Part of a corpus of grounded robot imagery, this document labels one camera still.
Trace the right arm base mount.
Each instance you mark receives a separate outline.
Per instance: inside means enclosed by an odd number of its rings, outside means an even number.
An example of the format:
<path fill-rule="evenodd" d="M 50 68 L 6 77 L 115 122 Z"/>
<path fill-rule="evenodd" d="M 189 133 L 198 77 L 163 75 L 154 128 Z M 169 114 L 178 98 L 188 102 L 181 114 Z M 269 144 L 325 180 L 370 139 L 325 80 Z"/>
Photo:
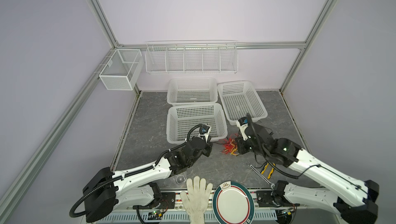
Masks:
<path fill-rule="evenodd" d="M 293 203 L 285 198 L 283 191 L 256 191 L 259 207 L 293 207 Z"/>

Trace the right white plastic basket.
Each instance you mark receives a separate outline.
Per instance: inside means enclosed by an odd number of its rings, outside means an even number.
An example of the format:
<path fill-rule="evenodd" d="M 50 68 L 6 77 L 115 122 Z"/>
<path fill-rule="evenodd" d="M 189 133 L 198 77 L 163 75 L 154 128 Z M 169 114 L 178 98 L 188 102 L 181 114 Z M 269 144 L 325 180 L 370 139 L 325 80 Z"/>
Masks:
<path fill-rule="evenodd" d="M 218 94 L 229 123 L 233 126 L 237 121 L 250 114 L 253 122 L 268 116 L 268 112 L 253 84 L 249 81 L 221 83 L 217 86 Z"/>

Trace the small white mesh box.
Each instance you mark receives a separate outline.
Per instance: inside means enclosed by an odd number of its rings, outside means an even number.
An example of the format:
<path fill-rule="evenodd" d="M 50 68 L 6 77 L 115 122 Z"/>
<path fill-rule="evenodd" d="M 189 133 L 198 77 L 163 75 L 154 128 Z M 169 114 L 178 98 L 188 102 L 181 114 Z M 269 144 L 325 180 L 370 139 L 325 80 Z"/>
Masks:
<path fill-rule="evenodd" d="M 99 77 L 107 90 L 133 91 L 143 65 L 139 49 L 115 49 Z"/>

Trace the white plate green red rim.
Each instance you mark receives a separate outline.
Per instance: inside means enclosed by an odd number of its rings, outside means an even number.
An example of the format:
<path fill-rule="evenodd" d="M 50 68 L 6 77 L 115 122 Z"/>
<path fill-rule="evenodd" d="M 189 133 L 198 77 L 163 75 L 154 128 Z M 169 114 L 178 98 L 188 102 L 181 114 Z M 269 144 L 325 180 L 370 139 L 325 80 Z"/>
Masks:
<path fill-rule="evenodd" d="M 254 220 L 254 200 L 241 183 L 226 181 L 215 190 L 212 210 L 220 224 L 250 224 Z"/>

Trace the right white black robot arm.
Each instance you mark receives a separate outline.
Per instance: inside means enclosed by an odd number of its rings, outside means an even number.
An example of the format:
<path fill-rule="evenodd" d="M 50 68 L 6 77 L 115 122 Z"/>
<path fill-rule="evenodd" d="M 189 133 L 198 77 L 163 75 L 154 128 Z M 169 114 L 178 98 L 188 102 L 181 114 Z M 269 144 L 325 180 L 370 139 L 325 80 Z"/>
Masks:
<path fill-rule="evenodd" d="M 252 121 L 248 114 L 236 121 L 236 138 L 240 155 L 253 152 L 264 164 L 280 174 L 299 179 L 306 176 L 320 184 L 306 188 L 285 180 L 271 183 L 269 191 L 258 193 L 260 207 L 293 207 L 307 205 L 331 212 L 349 224 L 374 224 L 378 218 L 379 185 L 342 173 L 315 158 L 299 144 L 287 138 L 273 138 L 267 129 Z"/>

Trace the silver combination wrench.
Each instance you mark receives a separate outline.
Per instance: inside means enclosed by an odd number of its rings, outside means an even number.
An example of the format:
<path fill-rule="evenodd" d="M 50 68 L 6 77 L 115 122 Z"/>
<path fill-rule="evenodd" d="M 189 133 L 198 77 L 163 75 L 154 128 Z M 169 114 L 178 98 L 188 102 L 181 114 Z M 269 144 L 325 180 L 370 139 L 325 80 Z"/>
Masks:
<path fill-rule="evenodd" d="M 265 178 L 250 162 L 247 162 L 246 165 L 254 172 L 256 173 L 261 179 L 263 179 L 270 187 L 270 189 L 275 188 L 275 184 L 270 182 L 267 178 Z"/>

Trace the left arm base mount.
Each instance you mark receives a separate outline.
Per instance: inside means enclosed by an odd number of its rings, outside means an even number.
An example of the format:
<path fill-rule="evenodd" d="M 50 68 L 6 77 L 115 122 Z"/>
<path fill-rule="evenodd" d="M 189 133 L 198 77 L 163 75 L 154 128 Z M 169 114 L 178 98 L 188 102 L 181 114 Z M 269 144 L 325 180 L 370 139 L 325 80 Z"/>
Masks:
<path fill-rule="evenodd" d="M 145 205 L 139 206 L 140 210 L 150 209 L 174 209 L 176 204 L 176 193 L 175 192 L 162 192 L 161 197 L 154 198 L 154 200 Z"/>

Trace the white knit glove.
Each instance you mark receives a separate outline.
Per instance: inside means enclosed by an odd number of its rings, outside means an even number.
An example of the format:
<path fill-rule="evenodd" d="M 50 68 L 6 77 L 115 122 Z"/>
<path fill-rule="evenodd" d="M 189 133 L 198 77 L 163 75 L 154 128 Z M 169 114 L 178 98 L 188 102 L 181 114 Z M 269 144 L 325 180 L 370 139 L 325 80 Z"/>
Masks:
<path fill-rule="evenodd" d="M 187 192 L 180 193 L 180 198 L 191 224 L 204 224 L 204 213 L 209 204 L 209 197 L 213 184 L 207 183 L 205 178 L 195 176 L 186 181 Z"/>

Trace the yellow handled pliers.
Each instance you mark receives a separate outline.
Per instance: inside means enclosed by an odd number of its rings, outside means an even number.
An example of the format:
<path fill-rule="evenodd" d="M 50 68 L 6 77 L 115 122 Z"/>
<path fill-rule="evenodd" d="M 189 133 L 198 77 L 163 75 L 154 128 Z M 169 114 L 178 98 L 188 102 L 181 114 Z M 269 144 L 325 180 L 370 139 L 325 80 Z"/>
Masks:
<path fill-rule="evenodd" d="M 274 168 L 270 164 L 266 164 L 263 166 L 260 174 L 269 180 L 271 179 L 273 173 L 274 173 Z"/>

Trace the front white plastic basket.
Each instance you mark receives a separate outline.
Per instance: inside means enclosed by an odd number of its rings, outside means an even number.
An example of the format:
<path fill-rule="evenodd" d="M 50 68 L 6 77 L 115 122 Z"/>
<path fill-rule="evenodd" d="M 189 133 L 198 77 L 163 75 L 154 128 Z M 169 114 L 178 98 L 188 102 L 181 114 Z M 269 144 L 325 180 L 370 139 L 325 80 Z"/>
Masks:
<path fill-rule="evenodd" d="M 171 107 L 167 115 L 167 141 L 170 144 L 182 144 L 189 130 L 204 124 L 210 127 L 212 141 L 228 136 L 224 110 L 219 103 L 191 104 Z"/>

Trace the white plastic basket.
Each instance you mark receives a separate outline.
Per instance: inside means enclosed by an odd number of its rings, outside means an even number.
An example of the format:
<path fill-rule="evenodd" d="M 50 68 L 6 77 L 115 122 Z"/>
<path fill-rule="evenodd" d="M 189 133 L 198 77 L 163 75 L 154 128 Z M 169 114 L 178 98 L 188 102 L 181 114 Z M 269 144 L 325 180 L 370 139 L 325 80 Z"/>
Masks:
<path fill-rule="evenodd" d="M 253 122 L 268 116 L 268 112 L 253 84 L 249 81 L 221 83 L 217 86 L 218 94 L 229 123 L 233 126 L 237 121 L 250 114 Z"/>
<path fill-rule="evenodd" d="M 224 110 L 219 103 L 191 104 L 171 107 L 167 115 L 167 141 L 170 144 L 182 144 L 189 130 L 204 124 L 210 127 L 212 141 L 228 136 Z"/>
<path fill-rule="evenodd" d="M 167 103 L 173 106 L 217 101 L 217 81 L 214 78 L 174 78 L 169 82 Z"/>

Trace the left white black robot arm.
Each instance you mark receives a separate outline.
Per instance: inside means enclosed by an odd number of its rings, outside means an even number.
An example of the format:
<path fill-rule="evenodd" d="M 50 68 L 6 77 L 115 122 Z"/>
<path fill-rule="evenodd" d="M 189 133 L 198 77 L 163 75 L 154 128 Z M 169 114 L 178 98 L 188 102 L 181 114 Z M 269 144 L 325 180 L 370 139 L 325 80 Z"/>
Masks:
<path fill-rule="evenodd" d="M 211 137 L 195 136 L 181 145 L 162 152 L 156 161 L 127 169 L 99 170 L 83 188 L 83 196 L 70 209 L 69 216 L 85 216 L 86 222 L 96 222 L 114 209 L 130 206 L 157 206 L 162 193 L 156 180 L 184 173 L 204 155 L 212 151 Z"/>

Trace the clear drinking glass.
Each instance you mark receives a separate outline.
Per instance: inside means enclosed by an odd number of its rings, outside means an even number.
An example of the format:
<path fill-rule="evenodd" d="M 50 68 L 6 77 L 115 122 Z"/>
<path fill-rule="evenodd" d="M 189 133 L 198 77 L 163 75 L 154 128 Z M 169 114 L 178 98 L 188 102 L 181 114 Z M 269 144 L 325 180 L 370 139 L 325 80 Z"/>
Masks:
<path fill-rule="evenodd" d="M 182 174 L 178 174 L 175 176 L 175 182 L 178 185 L 182 185 L 186 182 L 187 178 L 186 178 L 186 174 L 182 173 Z"/>

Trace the rear white plastic basket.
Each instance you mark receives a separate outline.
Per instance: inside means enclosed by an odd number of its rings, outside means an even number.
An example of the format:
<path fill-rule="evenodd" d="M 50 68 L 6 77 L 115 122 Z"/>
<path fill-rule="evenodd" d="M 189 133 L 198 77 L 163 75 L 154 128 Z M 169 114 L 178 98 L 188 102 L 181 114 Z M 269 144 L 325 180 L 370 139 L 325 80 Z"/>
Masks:
<path fill-rule="evenodd" d="M 169 82 L 167 103 L 173 106 L 217 101 L 217 81 L 214 78 L 174 78 Z"/>

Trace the green circuit board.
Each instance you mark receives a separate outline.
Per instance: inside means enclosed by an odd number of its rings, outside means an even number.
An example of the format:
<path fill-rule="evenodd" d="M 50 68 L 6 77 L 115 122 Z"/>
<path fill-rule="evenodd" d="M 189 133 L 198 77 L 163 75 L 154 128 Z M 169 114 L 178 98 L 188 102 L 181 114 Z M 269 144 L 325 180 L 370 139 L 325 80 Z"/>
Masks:
<path fill-rule="evenodd" d="M 161 211 L 153 211 L 153 212 L 149 212 L 147 214 L 147 219 L 148 220 L 161 220 L 163 215 L 164 215 L 164 213 Z"/>

